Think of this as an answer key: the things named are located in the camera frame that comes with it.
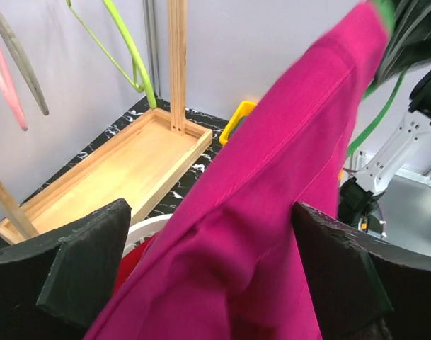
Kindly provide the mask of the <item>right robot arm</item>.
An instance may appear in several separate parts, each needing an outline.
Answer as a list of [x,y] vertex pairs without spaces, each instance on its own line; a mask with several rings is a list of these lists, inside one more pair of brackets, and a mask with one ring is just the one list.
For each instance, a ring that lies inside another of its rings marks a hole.
[[[378,1],[377,5],[385,10],[385,21],[392,25],[391,38],[365,96],[393,75],[398,79],[385,106],[349,145],[349,156],[381,122],[406,72],[431,62],[431,1]],[[391,179],[431,135],[431,70],[415,85],[409,99],[408,110],[390,138],[341,186],[338,219],[342,223],[368,232],[371,216]]]

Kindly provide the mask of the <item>white plastic laundry basket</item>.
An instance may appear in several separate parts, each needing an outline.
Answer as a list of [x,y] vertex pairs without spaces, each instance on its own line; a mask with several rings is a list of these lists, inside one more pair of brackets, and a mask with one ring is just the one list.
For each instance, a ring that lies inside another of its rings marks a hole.
[[141,244],[146,238],[154,236],[160,232],[171,217],[172,214],[159,215],[132,225],[128,231],[122,257],[125,257],[134,250],[138,243]]

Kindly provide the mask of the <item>pink plastic hanger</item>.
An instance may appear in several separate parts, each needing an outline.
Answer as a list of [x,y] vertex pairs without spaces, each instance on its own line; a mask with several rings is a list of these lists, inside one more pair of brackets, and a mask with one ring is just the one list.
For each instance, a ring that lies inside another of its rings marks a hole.
[[11,73],[8,69],[4,54],[0,47],[0,90],[11,109],[17,123],[19,124],[21,130],[27,131],[28,124],[21,107],[16,88],[11,77]]

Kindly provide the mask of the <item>magenta dress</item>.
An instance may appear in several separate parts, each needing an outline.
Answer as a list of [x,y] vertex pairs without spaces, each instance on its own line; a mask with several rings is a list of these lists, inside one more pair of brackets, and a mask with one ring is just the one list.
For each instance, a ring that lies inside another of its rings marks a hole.
[[87,339],[319,339],[294,202],[338,209],[357,108],[389,41],[362,1],[271,87],[212,160]]

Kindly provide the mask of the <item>red dress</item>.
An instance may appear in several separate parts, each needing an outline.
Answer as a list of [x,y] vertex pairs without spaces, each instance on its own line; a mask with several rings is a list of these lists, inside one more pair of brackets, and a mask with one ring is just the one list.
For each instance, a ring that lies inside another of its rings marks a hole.
[[113,295],[120,289],[122,284],[128,279],[130,274],[136,268],[143,253],[148,249],[149,244],[156,238],[156,236],[147,237],[140,245],[134,246],[126,256],[124,256],[120,262],[120,267],[117,272],[115,286],[113,288]]

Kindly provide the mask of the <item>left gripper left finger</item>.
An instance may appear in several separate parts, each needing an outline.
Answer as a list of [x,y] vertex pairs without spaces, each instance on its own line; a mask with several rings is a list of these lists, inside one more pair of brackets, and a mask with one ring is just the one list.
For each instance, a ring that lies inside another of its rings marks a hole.
[[0,248],[0,339],[82,339],[112,296],[130,221],[117,199]]

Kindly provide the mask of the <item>yellow-green hanger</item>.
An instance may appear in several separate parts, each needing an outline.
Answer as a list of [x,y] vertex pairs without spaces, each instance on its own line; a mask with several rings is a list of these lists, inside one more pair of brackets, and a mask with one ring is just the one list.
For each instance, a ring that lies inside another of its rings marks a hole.
[[99,48],[105,53],[108,59],[115,65],[115,67],[120,71],[120,73],[126,78],[126,80],[130,83],[130,85],[134,88],[134,90],[138,93],[145,93],[146,98],[151,109],[157,108],[156,96],[154,94],[153,86],[151,83],[151,79],[149,77],[149,73],[146,70],[145,64],[142,60],[142,57],[137,49],[137,46],[134,43],[134,39],[131,36],[125,22],[120,15],[120,12],[116,8],[115,4],[112,0],[103,0],[103,4],[105,5],[108,13],[113,19],[117,29],[119,30],[124,43],[130,53],[130,57],[132,60],[132,72],[133,78],[129,77],[126,71],[119,65],[119,63],[113,58],[113,56],[106,50],[106,48],[102,45],[100,40],[94,35],[94,33],[89,29],[89,27],[83,22],[80,15],[74,10],[71,0],[66,0],[67,6],[69,10],[74,14],[75,18],[80,22],[80,24],[84,27],[86,32],[93,38]]

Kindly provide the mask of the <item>grey wire hanger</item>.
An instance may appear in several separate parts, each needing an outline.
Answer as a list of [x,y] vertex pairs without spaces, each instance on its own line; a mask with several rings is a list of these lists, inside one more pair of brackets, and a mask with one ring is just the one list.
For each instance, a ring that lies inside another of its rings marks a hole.
[[42,93],[42,89],[40,88],[39,81],[28,59],[28,56],[1,11],[0,35],[3,38],[5,45],[7,46],[8,51],[10,52],[14,62],[16,63],[19,72],[21,73],[26,84],[28,85],[28,88],[30,89],[34,99],[39,105],[42,114],[49,115],[49,108]]

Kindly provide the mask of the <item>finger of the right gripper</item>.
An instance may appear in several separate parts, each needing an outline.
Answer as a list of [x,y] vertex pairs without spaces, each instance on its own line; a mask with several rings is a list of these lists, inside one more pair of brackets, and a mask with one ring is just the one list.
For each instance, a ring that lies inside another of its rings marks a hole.
[[374,88],[396,74],[431,63],[431,0],[390,1],[394,24]]

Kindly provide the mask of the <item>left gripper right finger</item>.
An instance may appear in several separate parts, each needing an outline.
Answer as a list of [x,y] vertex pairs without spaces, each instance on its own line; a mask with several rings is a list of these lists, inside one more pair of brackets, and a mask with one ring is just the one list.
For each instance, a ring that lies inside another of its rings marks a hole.
[[431,257],[306,203],[292,225],[323,339],[431,339]]

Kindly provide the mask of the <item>green hanger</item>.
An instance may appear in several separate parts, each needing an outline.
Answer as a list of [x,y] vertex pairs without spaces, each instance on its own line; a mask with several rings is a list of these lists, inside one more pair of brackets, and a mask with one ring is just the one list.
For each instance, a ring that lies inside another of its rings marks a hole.
[[[361,54],[368,62],[383,57],[385,47],[382,41],[382,31],[387,39],[391,39],[394,27],[394,7],[392,1],[339,1],[339,5],[350,5],[349,15],[357,13],[352,25],[345,30],[354,38],[354,47],[363,47]],[[347,127],[348,148],[345,158],[350,158],[355,152],[363,151],[369,155],[376,154],[398,127],[402,113],[398,111],[404,105],[393,101],[402,99],[398,95],[403,77],[396,78],[392,86],[386,84],[380,89],[371,76],[367,78],[368,87],[364,89],[362,99],[354,102],[353,121]]]

